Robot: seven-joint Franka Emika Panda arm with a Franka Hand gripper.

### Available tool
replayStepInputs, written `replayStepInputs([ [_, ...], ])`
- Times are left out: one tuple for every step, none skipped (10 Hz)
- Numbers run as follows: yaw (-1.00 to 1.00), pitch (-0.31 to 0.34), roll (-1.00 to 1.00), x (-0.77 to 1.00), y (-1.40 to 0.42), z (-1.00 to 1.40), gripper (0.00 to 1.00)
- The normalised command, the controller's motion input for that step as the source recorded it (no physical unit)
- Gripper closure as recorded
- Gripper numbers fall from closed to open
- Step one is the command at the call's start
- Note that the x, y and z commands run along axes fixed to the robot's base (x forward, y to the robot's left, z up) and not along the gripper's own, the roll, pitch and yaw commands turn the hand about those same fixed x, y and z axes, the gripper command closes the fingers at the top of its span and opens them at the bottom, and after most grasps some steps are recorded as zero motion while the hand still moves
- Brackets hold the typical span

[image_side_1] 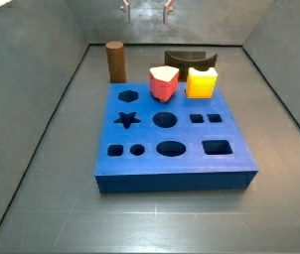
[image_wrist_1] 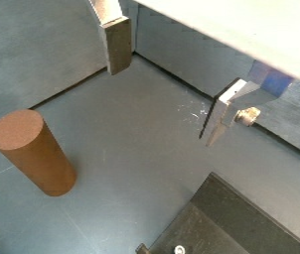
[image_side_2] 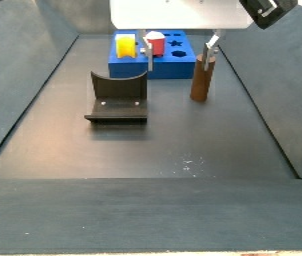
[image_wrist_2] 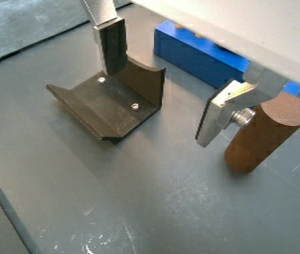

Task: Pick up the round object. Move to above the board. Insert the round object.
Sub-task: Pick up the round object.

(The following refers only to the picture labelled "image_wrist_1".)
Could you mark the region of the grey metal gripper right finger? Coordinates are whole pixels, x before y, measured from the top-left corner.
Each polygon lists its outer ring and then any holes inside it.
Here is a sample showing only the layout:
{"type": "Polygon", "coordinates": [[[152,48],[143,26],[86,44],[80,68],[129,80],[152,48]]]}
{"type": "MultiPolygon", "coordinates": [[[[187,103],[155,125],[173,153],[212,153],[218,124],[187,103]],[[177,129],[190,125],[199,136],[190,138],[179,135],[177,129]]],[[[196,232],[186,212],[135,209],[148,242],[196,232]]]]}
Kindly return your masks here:
{"type": "Polygon", "coordinates": [[[234,122],[250,126],[258,115],[256,105],[275,100],[291,83],[291,78],[266,78],[262,84],[236,78],[214,98],[200,138],[211,146],[234,122]]]}

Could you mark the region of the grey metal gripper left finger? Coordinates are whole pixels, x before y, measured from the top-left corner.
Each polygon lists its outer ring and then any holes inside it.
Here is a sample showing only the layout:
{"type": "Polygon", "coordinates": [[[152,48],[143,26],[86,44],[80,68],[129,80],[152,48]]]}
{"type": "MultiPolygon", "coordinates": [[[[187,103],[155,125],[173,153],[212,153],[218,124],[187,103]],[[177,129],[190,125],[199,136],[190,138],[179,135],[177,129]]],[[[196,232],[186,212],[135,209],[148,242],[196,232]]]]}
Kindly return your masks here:
{"type": "Polygon", "coordinates": [[[117,0],[86,0],[97,22],[107,71],[117,74],[131,64],[131,20],[123,15],[117,0]]]}

